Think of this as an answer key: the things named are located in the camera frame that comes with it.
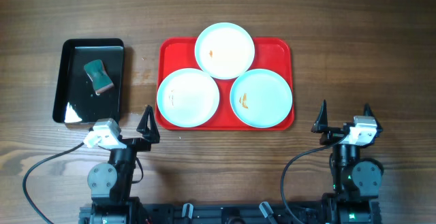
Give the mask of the green scouring sponge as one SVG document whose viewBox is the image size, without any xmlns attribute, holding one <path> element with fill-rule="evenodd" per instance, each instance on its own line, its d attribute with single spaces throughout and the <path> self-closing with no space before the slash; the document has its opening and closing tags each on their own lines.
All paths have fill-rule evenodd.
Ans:
<svg viewBox="0 0 436 224">
<path fill-rule="evenodd" d="M 101 59 L 87 63 L 84 66 L 84 71 L 91 80 L 96 95 L 101 95 L 114 87 Z"/>
</svg>

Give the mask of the light blue plate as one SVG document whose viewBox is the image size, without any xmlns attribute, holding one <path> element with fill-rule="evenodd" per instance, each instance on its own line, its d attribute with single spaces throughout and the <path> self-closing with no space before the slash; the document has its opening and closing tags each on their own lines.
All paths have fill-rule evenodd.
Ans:
<svg viewBox="0 0 436 224">
<path fill-rule="evenodd" d="M 244 124 L 270 128 L 284 121 L 291 112 L 292 90 L 279 74 L 268 69 L 252 69 L 234 81 L 230 105 Z"/>
<path fill-rule="evenodd" d="M 216 79 L 230 80 L 251 67 L 255 45 L 244 28 L 231 22 L 219 22 L 199 34 L 194 56 L 202 71 Z"/>
<path fill-rule="evenodd" d="M 184 68 L 163 79 L 157 91 L 157 107 L 171 124 L 197 127 L 217 111 L 220 93 L 217 83 L 206 72 Z"/>
</svg>

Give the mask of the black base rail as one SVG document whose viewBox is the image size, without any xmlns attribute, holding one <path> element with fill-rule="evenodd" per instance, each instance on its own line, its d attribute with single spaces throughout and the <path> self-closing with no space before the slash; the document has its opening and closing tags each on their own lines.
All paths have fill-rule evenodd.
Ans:
<svg viewBox="0 0 436 224">
<path fill-rule="evenodd" d="M 374 223 L 382 224 L 379 204 L 341 204 L 334 213 L 321 202 L 290 202 L 291 211 L 303 223 Z M 263 204 L 202 205 L 187 203 L 145 204 L 139 223 L 294 223 L 292 215 L 279 204 L 265 209 Z"/>
</svg>

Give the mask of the red plastic tray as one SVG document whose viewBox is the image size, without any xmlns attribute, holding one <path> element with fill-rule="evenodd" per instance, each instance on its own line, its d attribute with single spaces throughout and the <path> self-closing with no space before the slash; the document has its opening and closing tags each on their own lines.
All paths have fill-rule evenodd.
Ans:
<svg viewBox="0 0 436 224">
<path fill-rule="evenodd" d="M 160 47 L 157 84 L 178 69 L 199 68 L 194 56 L 196 37 L 171 37 Z M 252 69 L 269 69 L 279 74 L 293 87 L 292 51 L 288 44 L 276 37 L 255 37 L 255 58 Z M 220 101 L 216 113 L 204 124 L 188 127 L 188 131 L 255 131 L 244 124 L 231 109 L 230 90 L 234 80 L 216 81 Z"/>
</svg>

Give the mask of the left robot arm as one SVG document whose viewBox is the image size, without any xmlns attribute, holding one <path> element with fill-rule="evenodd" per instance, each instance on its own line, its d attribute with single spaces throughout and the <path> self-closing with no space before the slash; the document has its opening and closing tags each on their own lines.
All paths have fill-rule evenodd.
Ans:
<svg viewBox="0 0 436 224">
<path fill-rule="evenodd" d="M 88 174 L 92 204 L 89 210 L 82 208 L 80 223 L 151 223 L 152 220 L 138 197 L 130 195 L 136 167 L 141 167 L 137 154 L 148 152 L 158 144 L 160 135 L 153 116 L 153 108 L 147 106 L 137 126 L 140 138 L 124 138 L 121 128 L 112 118 L 99 119 L 84 139 L 87 147 L 98 146 L 110 151 L 109 160 L 94 166 Z"/>
</svg>

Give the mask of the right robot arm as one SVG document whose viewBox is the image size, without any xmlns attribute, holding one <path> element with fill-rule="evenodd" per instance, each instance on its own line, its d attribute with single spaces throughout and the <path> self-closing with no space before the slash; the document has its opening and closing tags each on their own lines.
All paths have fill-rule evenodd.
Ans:
<svg viewBox="0 0 436 224">
<path fill-rule="evenodd" d="M 311 128 L 311 132 L 322 135 L 320 145 L 332 147 L 329 167 L 334 192 L 322 196 L 322 223 L 382 224 L 376 199 L 384 167 L 375 159 L 360 156 L 360 150 L 373 145 L 382 131 L 369 104 L 352 122 L 330 127 L 326 101 L 323 101 Z"/>
</svg>

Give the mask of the black rectangular tray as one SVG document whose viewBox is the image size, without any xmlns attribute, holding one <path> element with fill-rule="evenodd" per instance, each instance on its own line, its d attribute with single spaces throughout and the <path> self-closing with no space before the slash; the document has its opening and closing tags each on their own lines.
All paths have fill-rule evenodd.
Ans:
<svg viewBox="0 0 436 224">
<path fill-rule="evenodd" d="M 93 87 L 95 76 L 85 65 L 101 61 L 113 86 L 100 94 Z M 121 93 L 125 62 L 124 43 L 119 38 L 69 39 L 64 42 L 52 112 L 56 123 L 94 123 L 121 116 Z"/>
</svg>

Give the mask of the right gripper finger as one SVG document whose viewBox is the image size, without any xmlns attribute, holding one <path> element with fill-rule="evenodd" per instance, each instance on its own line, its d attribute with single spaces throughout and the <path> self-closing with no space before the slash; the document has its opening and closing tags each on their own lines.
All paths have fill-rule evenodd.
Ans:
<svg viewBox="0 0 436 224">
<path fill-rule="evenodd" d="M 379 121 L 376 119 L 374 113 L 372 112 L 372 109 L 370 107 L 370 105 L 368 103 L 366 103 L 364 105 L 364 110 L 363 110 L 363 114 L 365 116 L 371 116 L 374 118 L 376 125 L 377 125 L 377 132 L 382 132 L 383 131 L 383 127 L 380 125 Z"/>
<path fill-rule="evenodd" d="M 312 133 L 325 133 L 328 131 L 328 116 L 326 100 L 323 100 L 320 113 L 318 114 L 312 128 Z"/>
</svg>

